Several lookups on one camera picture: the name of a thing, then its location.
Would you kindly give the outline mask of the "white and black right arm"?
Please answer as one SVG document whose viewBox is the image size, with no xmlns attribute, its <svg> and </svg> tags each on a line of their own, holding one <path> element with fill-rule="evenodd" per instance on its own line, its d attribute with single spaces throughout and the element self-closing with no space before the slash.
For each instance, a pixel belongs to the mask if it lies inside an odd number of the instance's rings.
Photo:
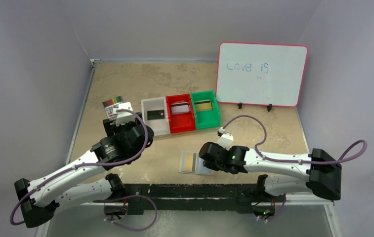
<svg viewBox="0 0 374 237">
<path fill-rule="evenodd" d="M 287 155 L 257 152 L 244 146 L 226 149 L 214 142 L 205 143 L 199 157 L 214 171 L 231 174 L 261 173 L 259 189 L 273 197 L 311 192 L 326 200 L 341 199 L 342 166 L 322 149 L 309 154 Z"/>
</svg>

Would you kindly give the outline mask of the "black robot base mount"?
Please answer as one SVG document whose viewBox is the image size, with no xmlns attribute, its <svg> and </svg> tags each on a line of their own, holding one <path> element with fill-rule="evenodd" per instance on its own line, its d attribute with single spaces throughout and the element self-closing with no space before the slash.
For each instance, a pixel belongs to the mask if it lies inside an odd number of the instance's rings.
<svg viewBox="0 0 374 237">
<path fill-rule="evenodd" d="M 260 175 L 255 184 L 124 184 L 117 174 L 105 176 L 111 185 L 107 201 L 123 203 L 129 215 L 142 215 L 146 210 L 235 211 L 273 216 L 275 204 L 284 204 L 285 195 L 272 196 L 263 187 L 267 175 Z M 161 200 L 150 198 L 228 198 L 227 200 Z"/>
</svg>

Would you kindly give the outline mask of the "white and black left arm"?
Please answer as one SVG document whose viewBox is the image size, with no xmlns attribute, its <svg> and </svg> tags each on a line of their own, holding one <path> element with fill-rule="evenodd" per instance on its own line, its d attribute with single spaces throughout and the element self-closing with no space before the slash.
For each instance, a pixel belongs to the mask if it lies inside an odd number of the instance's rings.
<svg viewBox="0 0 374 237">
<path fill-rule="evenodd" d="M 19 199 L 10 214 L 12 225 L 38 227 L 60 211 L 92 201 L 126 199 L 127 191 L 117 174 L 84 184 L 88 178 L 114 167 L 131 164 L 153 143 L 154 132 L 139 115 L 117 124 L 107 137 L 99 140 L 79 158 L 57 171 L 36 180 L 14 183 Z"/>
</svg>

